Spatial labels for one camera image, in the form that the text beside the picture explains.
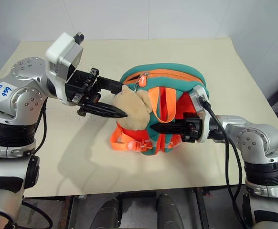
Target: bear ear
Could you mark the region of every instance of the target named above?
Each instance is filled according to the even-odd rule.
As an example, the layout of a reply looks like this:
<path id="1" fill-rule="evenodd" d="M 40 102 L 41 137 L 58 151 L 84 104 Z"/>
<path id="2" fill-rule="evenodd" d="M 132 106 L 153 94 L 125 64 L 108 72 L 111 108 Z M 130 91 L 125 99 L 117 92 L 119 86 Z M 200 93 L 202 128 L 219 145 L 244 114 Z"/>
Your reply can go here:
<path id="1" fill-rule="evenodd" d="M 126 94 L 126 93 L 129 93 L 129 92 L 134 93 L 134 91 L 131 90 L 129 87 L 127 87 L 127 85 L 123 85 L 122 90 L 121 90 L 121 94 Z"/>
<path id="2" fill-rule="evenodd" d="M 144 104 L 145 104 L 145 106 L 147 108 L 148 113 L 151 113 L 153 111 L 153 109 L 152 109 L 152 104 L 150 102 L 149 93 L 147 91 L 138 90 L 136 92 L 136 94 L 144 102 Z"/>

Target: floor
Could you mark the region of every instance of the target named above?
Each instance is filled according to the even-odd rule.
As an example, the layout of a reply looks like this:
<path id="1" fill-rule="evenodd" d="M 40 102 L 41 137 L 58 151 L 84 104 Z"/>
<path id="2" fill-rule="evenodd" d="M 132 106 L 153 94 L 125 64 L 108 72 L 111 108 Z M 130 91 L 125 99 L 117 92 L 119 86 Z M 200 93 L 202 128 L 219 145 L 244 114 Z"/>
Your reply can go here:
<path id="1" fill-rule="evenodd" d="M 200 218 L 196 203 L 195 193 L 189 189 L 157 190 L 156 196 L 167 193 L 175 202 L 185 229 L 200 229 Z M 242 187 L 237 203 L 242 209 Z M 226 188 L 211 191 L 211 196 L 205 196 L 209 228 L 210 229 L 238 229 L 241 228 L 232 210 L 231 200 Z M 76 224 L 74 229 L 88 229 L 90 224 L 104 202 L 115 198 L 117 193 L 97 194 L 79 200 Z M 157 215 L 155 211 L 156 197 L 128 198 L 123 200 L 123 216 L 121 228 L 157 228 Z M 43 209 L 53 220 L 53 229 L 63 229 L 59 226 L 60 215 L 64 208 L 64 201 L 28 199 L 28 202 Z M 47 223 L 42 217 L 26 208 L 21 208 L 18 224 L 31 228 L 43 228 Z"/>

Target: teal backpack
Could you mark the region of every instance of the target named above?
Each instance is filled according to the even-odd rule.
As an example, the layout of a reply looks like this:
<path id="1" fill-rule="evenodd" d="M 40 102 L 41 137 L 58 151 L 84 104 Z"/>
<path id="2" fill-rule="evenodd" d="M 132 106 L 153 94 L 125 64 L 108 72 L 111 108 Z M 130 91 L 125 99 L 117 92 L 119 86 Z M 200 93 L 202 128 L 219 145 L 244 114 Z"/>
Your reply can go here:
<path id="1" fill-rule="evenodd" d="M 195 86 L 202 86 L 209 96 L 203 75 L 184 64 L 140 65 L 124 73 L 120 82 L 133 91 L 148 91 L 153 112 L 144 130 L 128 130 L 117 123 L 111 145 L 115 150 L 140 151 L 145 155 L 154 155 L 160 150 L 169 152 L 182 141 L 180 135 L 160 134 L 151 125 L 182 119 L 185 112 L 196 113 L 189 96 Z"/>

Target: table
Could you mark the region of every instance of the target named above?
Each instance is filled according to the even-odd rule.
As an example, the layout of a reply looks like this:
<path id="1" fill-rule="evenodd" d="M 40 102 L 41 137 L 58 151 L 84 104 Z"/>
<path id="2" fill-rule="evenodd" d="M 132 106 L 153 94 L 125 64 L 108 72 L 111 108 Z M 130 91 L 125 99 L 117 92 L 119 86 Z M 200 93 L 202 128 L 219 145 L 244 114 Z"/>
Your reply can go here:
<path id="1" fill-rule="evenodd" d="M 21 42 L 0 71 L 6 76 L 20 59 L 44 58 L 51 42 Z M 79 70 L 98 68 L 100 75 L 119 80 L 133 66 L 176 62 L 198 69 L 206 78 L 213 110 L 218 115 L 239 115 L 253 123 L 278 129 L 278 119 L 234 50 L 230 38 L 205 40 L 84 41 Z M 101 101 L 112 95 L 103 92 Z M 48 133 L 38 152 L 40 175 L 27 197 L 68 196 L 225 184 L 224 144 L 183 143 L 168 154 L 144 156 L 138 152 L 111 149 L 109 138 L 116 127 L 113 119 L 78 116 L 76 107 L 58 100 L 47 104 Z M 40 124 L 36 135 L 43 135 Z M 238 170 L 231 150 L 231 184 Z"/>

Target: wire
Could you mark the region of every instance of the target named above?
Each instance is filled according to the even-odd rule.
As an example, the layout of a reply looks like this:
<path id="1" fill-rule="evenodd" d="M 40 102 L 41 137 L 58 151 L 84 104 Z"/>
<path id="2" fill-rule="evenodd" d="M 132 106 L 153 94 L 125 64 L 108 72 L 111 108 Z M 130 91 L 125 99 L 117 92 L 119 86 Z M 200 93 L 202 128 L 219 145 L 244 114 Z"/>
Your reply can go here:
<path id="1" fill-rule="evenodd" d="M 51 220 L 51 218 L 44 212 L 42 211 L 40 208 L 30 204 L 30 203 L 27 203 L 27 202 L 22 202 L 21 203 L 22 205 L 28 207 L 28 208 L 31 208 L 33 209 L 34 211 L 37 211 L 40 215 L 42 215 L 45 220 L 49 223 L 49 226 L 46 227 L 46 228 L 42 228 L 42 229 L 51 229 L 53 227 L 53 222 Z M 36 229 L 36 228 L 27 228 L 27 227 L 23 227 L 23 226 L 19 226 L 19 225 L 16 225 L 16 228 L 19 228 L 19 229 Z"/>
<path id="2" fill-rule="evenodd" d="M 36 154 L 40 150 L 40 148 L 43 146 L 43 144 L 45 142 L 45 139 L 47 137 L 47 117 L 46 117 L 47 100 L 48 100 L 48 98 L 46 98 L 44 103 L 43 103 L 43 106 L 42 106 L 42 108 L 40 110 L 40 114 L 39 114 L 39 117 L 38 117 L 38 120 L 37 120 L 36 126 L 35 126 L 35 132 L 36 132 L 37 128 L 38 128 L 38 125 L 40 123 L 41 117 L 43 117 L 43 138 L 42 138 L 42 141 L 39 144 L 39 146 L 36 148 L 34 154 Z"/>
<path id="3" fill-rule="evenodd" d="M 239 220 L 242 228 L 247 229 L 247 226 L 244 223 L 244 220 L 241 216 L 240 210 L 239 210 L 239 208 L 236 204 L 236 199 L 237 199 L 237 196 L 240 192 L 241 185 L 242 185 L 242 167 L 241 167 L 241 161 L 240 161 L 239 154 L 237 152 L 235 144 L 228 137 L 228 135 L 227 135 L 225 129 L 223 128 L 221 122 L 219 121 L 219 119 L 216 117 L 213 110 L 211 109 L 210 103 L 208 103 L 202 97 L 200 97 L 200 102 L 201 102 L 203 108 L 206 109 L 208 111 L 208 113 L 210 114 L 210 116 L 215 120 L 218 128 L 221 130 L 221 132 L 224 135 L 224 139 L 225 139 L 225 179 L 226 179 L 227 190 L 228 190 L 229 196 L 232 200 L 233 209 L 234 209 L 234 212 L 235 212 L 235 215 L 236 215 L 237 219 Z M 239 182 L 238 182 L 238 186 L 237 186 L 237 190 L 236 190 L 235 194 L 233 194 L 231 186 L 230 186 L 230 182 L 229 182 L 229 143 L 233 147 L 235 157 L 236 157 L 236 160 L 237 160 L 237 164 L 238 164 L 238 169 L 239 169 Z"/>

